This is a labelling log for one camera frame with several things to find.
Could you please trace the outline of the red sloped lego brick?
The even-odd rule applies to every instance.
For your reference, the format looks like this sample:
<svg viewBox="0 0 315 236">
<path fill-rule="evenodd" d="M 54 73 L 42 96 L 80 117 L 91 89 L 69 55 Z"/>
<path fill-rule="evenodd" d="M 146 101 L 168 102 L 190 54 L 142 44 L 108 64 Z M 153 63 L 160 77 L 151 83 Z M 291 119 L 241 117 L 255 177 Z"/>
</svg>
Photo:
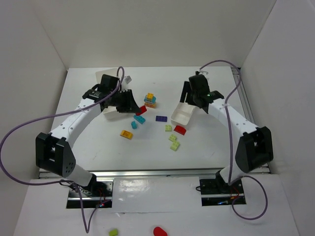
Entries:
<svg viewBox="0 0 315 236">
<path fill-rule="evenodd" d="M 135 113 L 137 116 L 142 115 L 143 113 L 147 112 L 147 107 L 145 105 L 140 107 L 140 112 Z"/>
</svg>

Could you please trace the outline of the lime green lego brick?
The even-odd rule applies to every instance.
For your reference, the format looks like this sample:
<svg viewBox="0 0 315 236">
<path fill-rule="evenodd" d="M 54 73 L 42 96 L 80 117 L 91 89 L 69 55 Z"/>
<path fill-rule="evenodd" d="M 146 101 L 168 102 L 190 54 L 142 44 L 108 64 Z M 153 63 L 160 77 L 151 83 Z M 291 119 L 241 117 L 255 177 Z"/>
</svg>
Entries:
<svg viewBox="0 0 315 236">
<path fill-rule="evenodd" d="M 172 131 L 172 126 L 171 125 L 165 125 L 165 131 L 166 132 L 171 132 Z"/>
<path fill-rule="evenodd" d="M 168 139 L 169 139 L 171 142 L 174 142 L 174 141 L 177 140 L 177 136 L 174 135 L 174 134 L 171 134 Z"/>
</svg>

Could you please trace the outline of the red curved lego brick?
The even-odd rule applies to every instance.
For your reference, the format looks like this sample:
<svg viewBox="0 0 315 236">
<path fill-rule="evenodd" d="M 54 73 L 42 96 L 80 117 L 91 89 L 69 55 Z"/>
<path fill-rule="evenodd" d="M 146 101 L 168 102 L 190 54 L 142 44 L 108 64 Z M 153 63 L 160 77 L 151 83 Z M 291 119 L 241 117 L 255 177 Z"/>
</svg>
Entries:
<svg viewBox="0 0 315 236">
<path fill-rule="evenodd" d="M 187 130 L 184 127 L 180 126 L 180 125 L 176 125 L 175 128 L 174 128 L 174 131 L 179 133 L 179 134 L 181 134 L 181 135 L 183 135 L 183 136 L 187 132 Z"/>
</svg>

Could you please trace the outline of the pale green lego brick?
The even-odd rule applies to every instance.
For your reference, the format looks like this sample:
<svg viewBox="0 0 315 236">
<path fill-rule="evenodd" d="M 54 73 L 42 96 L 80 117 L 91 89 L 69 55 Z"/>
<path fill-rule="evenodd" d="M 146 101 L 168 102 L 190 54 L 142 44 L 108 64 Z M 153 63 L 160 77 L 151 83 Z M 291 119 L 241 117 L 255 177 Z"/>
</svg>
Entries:
<svg viewBox="0 0 315 236">
<path fill-rule="evenodd" d="M 172 145 L 170 146 L 170 149 L 173 150 L 173 151 L 176 151 L 179 146 L 180 146 L 180 143 L 177 142 L 177 141 L 174 141 L 174 142 L 172 143 Z"/>
</svg>

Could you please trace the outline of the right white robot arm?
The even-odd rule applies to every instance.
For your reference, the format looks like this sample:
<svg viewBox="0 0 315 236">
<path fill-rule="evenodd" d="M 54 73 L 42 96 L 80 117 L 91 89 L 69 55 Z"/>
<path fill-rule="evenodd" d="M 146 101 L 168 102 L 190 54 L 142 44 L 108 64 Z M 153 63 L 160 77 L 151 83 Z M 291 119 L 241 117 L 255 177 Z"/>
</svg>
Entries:
<svg viewBox="0 0 315 236">
<path fill-rule="evenodd" d="M 231 185 L 274 159 L 270 129 L 250 122 L 220 92 L 211 91 L 204 75 L 191 76 L 184 82 L 180 100 L 202 109 L 228 129 L 230 161 L 216 173 L 217 186 Z"/>
</svg>

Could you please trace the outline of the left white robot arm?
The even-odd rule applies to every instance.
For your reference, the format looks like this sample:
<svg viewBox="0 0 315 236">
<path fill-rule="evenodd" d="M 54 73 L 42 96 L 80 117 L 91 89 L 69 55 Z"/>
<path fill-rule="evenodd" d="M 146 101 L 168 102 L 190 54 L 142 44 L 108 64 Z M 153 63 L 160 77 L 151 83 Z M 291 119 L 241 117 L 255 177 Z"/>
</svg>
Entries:
<svg viewBox="0 0 315 236">
<path fill-rule="evenodd" d="M 57 128 L 35 139 L 36 166 L 80 186 L 87 195 L 107 194 L 105 183 L 76 163 L 72 148 L 85 128 L 104 109 L 115 107 L 119 113 L 138 113 L 140 108 L 132 90 L 121 90 L 122 81 L 104 74 L 101 82 L 86 91 L 77 108 Z"/>
</svg>

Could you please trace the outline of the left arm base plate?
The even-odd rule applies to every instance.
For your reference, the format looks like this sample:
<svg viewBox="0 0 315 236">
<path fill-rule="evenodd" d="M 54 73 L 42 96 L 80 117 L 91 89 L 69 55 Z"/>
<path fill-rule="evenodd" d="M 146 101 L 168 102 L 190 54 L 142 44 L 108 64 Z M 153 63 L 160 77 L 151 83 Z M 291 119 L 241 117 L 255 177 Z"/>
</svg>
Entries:
<svg viewBox="0 0 315 236">
<path fill-rule="evenodd" d="M 84 209 L 95 208 L 96 205 L 101 204 L 100 208 L 111 208 L 112 207 L 112 196 L 113 196 L 113 186 L 114 181 L 112 179 L 106 179 L 102 181 L 106 185 L 106 190 L 98 189 L 96 193 L 88 193 L 81 189 L 81 196 L 83 201 Z M 79 209 L 80 197 L 79 193 L 72 187 L 69 189 L 66 208 L 67 209 Z"/>
</svg>

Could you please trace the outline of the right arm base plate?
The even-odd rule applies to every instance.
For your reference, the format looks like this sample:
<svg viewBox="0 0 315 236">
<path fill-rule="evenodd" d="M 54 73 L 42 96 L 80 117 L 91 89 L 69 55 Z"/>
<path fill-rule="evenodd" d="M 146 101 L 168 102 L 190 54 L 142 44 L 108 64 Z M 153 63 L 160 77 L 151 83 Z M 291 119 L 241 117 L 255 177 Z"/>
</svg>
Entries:
<svg viewBox="0 0 315 236">
<path fill-rule="evenodd" d="M 241 180 L 236 181 L 229 186 L 220 184 L 215 179 L 200 179 L 199 185 L 195 188 L 201 194 L 201 203 L 206 206 L 227 206 L 245 205 L 246 198 L 244 195 L 243 184 Z"/>
</svg>

